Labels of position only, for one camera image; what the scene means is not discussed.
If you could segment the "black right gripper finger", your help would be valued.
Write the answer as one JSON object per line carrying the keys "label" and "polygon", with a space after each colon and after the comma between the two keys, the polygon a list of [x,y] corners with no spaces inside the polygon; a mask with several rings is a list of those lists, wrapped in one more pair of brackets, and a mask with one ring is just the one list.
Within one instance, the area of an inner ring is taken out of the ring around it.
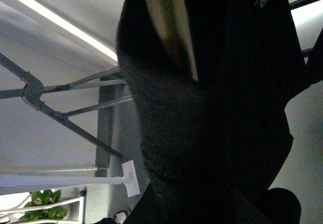
{"label": "black right gripper finger", "polygon": [[146,0],[146,4],[156,32],[176,67],[198,81],[185,0]]}

